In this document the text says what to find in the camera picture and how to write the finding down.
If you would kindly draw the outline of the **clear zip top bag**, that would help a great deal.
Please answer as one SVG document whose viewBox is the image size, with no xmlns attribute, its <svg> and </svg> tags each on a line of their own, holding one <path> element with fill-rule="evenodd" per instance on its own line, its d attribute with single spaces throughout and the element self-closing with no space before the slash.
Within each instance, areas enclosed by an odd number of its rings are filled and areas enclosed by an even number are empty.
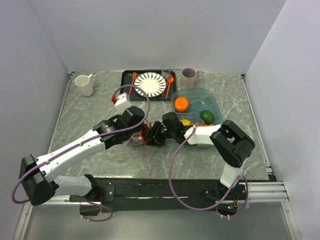
<svg viewBox="0 0 320 240">
<path fill-rule="evenodd" d="M 129 140 L 126 140 L 122 143 L 123 146 L 137 147 L 141 145 L 146 145 L 148 142 L 145 140 L 145 136 L 152 129 L 152 123 L 149 120 L 144 121 L 144 127 L 139 132 L 132 134 Z"/>
</svg>

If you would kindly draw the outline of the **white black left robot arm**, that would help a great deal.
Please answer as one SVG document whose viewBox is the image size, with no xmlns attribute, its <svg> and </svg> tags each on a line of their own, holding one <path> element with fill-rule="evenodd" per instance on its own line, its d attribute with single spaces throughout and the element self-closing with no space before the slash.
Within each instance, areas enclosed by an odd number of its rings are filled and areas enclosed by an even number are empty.
<svg viewBox="0 0 320 240">
<path fill-rule="evenodd" d="M 30 203 L 38 206 L 62 195 L 95 200 L 102 189 L 92 175 L 70 177 L 62 173 L 79 161 L 129 140 L 144 127 L 144 119 L 143 110 L 131 106 L 122 114 L 100 121 L 85 135 L 56 151 L 37 158 L 31 154 L 25 156 L 19 178 Z"/>
</svg>

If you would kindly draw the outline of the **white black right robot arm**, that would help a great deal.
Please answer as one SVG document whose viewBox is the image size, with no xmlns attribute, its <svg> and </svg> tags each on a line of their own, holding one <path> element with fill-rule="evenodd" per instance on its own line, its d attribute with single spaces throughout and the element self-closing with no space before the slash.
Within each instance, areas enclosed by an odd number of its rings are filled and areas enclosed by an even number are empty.
<svg viewBox="0 0 320 240">
<path fill-rule="evenodd" d="M 220 178 L 219 195 L 224 199 L 232 198 L 236 192 L 233 184 L 243 170 L 243 165 L 255 148 L 255 142 L 232 120 L 221 124 L 183 123 L 175 112 L 162 116 L 141 137 L 149 146 L 162 147 L 167 139 L 188 146 L 214 146 L 224 160 L 224 169 Z"/>
</svg>

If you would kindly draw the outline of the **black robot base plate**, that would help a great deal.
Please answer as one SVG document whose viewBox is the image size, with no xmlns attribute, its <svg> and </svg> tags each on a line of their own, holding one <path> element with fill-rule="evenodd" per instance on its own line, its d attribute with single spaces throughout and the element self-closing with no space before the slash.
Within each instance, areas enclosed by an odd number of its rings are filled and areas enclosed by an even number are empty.
<svg viewBox="0 0 320 240">
<path fill-rule="evenodd" d="M 227 187 L 214 179 L 139 179 L 139 178 L 94 178 L 95 188 L 90 201 L 106 206 L 106 209 L 87 204 L 80 197 L 71 195 L 72 203 L 80 203 L 82 216 L 97 216 L 109 211 L 155 211 L 182 210 L 184 206 L 172 193 L 187 205 L 206 208 L 217 203 Z"/>
</svg>

